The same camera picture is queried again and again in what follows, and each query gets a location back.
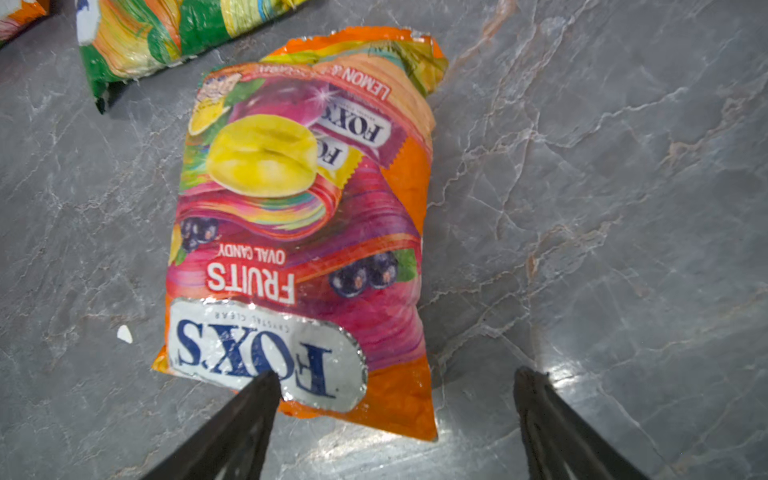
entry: green snack bag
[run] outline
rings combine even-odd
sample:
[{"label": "green snack bag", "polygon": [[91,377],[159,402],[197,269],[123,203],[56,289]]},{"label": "green snack bag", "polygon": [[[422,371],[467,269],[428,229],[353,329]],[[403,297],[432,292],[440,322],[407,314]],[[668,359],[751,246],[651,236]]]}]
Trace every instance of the green snack bag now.
[{"label": "green snack bag", "polygon": [[108,87],[172,67],[306,0],[77,0],[85,74],[104,112]]}]

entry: orange candy bag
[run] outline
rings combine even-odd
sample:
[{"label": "orange candy bag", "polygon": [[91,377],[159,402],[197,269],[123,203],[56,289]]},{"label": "orange candy bag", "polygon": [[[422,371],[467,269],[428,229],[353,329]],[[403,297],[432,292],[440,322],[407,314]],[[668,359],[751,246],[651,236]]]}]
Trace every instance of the orange candy bag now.
[{"label": "orange candy bag", "polygon": [[0,2],[0,47],[38,18],[48,14],[48,0]]},{"label": "orange candy bag", "polygon": [[203,80],[184,149],[161,372],[287,415],[437,437],[422,228],[448,62],[425,35],[347,28]]}]

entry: gray marble floor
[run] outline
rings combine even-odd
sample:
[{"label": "gray marble floor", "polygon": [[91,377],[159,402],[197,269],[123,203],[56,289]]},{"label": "gray marble floor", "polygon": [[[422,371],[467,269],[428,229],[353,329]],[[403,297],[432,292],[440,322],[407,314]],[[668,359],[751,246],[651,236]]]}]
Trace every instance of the gray marble floor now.
[{"label": "gray marble floor", "polygon": [[149,370],[193,91],[384,24],[452,60],[420,306],[440,441],[280,416],[264,478],[525,478],[531,365],[654,478],[768,479],[768,2],[310,0],[105,116],[73,10],[0,49],[0,478],[139,478],[230,398]]}]

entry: yellow candy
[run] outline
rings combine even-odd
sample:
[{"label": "yellow candy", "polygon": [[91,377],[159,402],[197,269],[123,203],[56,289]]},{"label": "yellow candy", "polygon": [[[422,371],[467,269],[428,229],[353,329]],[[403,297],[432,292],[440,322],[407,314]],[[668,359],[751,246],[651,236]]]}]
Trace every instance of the yellow candy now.
[{"label": "yellow candy", "polygon": [[317,141],[302,124],[277,115],[251,115],[222,128],[210,145],[208,174],[249,197],[288,197],[317,175]]}]

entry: candy bag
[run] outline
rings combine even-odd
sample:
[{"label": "candy bag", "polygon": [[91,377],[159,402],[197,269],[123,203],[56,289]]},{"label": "candy bag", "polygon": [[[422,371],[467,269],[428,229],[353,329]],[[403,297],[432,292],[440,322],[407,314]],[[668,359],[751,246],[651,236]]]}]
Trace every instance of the candy bag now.
[{"label": "candy bag", "polygon": [[27,25],[48,14],[48,0],[0,2],[0,47]]},{"label": "candy bag", "polygon": [[288,415],[433,440],[422,227],[448,61],[425,35],[348,28],[205,77],[189,122],[161,372]]},{"label": "candy bag", "polygon": [[144,77],[306,0],[77,0],[78,43],[102,113],[111,82]]}]

